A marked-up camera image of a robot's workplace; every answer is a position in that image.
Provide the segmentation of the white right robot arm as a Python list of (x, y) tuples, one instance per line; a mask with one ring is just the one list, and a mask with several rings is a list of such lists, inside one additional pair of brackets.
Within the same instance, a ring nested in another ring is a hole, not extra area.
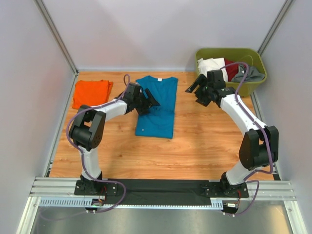
[(219, 191), (224, 196), (232, 196), (255, 173), (273, 172), (273, 164), (278, 160), (278, 129), (260, 121), (244, 104), (238, 91), (226, 87), (221, 70), (200, 74), (186, 92), (194, 93), (196, 102), (203, 106), (214, 102), (231, 117), (243, 135), (238, 163), (224, 172), (219, 182)]

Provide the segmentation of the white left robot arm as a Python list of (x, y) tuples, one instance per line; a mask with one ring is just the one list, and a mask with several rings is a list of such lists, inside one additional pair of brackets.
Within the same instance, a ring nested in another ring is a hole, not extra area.
[(148, 88), (143, 89), (138, 83), (129, 83), (112, 101), (92, 107), (82, 105), (78, 109), (66, 128), (68, 140), (79, 150), (82, 163), (75, 195), (103, 196), (109, 184), (108, 180), (102, 180), (98, 161), (98, 147), (103, 138), (105, 123), (133, 110), (143, 116), (150, 113), (151, 108), (159, 106)]

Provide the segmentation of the blue t-shirt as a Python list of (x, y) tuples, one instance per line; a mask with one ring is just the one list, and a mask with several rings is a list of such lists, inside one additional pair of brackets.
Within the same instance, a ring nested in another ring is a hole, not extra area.
[(178, 79), (146, 76), (136, 82), (143, 89), (149, 89), (160, 105), (151, 107), (148, 114), (138, 116), (135, 135), (172, 139)]

